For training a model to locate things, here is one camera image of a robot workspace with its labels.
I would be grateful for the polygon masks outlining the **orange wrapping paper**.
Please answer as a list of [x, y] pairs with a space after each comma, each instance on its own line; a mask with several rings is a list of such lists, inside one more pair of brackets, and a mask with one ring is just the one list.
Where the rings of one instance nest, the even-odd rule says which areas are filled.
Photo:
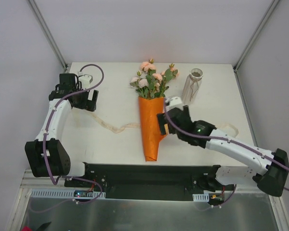
[[163, 97], [138, 98], [143, 153], [146, 162], [158, 159], [159, 143], [165, 137], [160, 132], [157, 115], [163, 113]]

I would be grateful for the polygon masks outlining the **pink flower bouquet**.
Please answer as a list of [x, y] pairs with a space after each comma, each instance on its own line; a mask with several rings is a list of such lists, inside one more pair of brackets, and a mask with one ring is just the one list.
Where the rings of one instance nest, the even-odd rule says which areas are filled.
[[135, 89], [138, 96], [147, 100], [165, 97], [165, 92], [169, 89], [169, 82], [178, 77], [179, 72], [175, 64], [169, 64], [169, 67], [161, 72], [157, 72], [154, 59], [142, 62], [135, 77], [129, 85]]

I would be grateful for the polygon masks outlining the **cream printed ribbon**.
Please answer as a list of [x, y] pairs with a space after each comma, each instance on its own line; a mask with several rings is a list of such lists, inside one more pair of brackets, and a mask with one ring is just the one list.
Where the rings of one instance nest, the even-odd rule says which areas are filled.
[[98, 117], [93, 112], [80, 112], [80, 111], [73, 111], [72, 117], [75, 122], [75, 126], [77, 128], [92, 128], [92, 121], [94, 120], [96, 124], [100, 125], [102, 128], [105, 128], [109, 131], [111, 131], [114, 134], [118, 134], [126, 130], [127, 128], [133, 128], [133, 129], [140, 129], [139, 123], [128, 123], [123, 125], [122, 127], [118, 128], [114, 125], [111, 125], [104, 120], [102, 120], [100, 117]]

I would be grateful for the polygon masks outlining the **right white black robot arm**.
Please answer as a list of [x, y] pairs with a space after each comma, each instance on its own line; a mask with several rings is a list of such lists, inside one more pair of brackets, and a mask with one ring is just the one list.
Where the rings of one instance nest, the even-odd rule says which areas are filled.
[[211, 192], [227, 185], [257, 186], [262, 192], [280, 197], [288, 177], [289, 160], [281, 149], [270, 151], [238, 141], [206, 121], [191, 121], [189, 109], [173, 108], [157, 115], [161, 134], [175, 134], [192, 146], [199, 146], [244, 164], [243, 167], [213, 165], [197, 185]]

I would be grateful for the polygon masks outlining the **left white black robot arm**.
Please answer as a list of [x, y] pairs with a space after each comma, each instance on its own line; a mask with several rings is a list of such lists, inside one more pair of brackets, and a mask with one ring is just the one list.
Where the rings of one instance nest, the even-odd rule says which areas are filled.
[[72, 160], [61, 139], [66, 120], [73, 108], [96, 110], [98, 91], [89, 90], [93, 77], [88, 74], [65, 73], [49, 94], [49, 110], [43, 127], [33, 141], [25, 144], [25, 153], [36, 178], [53, 176], [75, 177], [81, 187], [92, 182], [84, 162]]

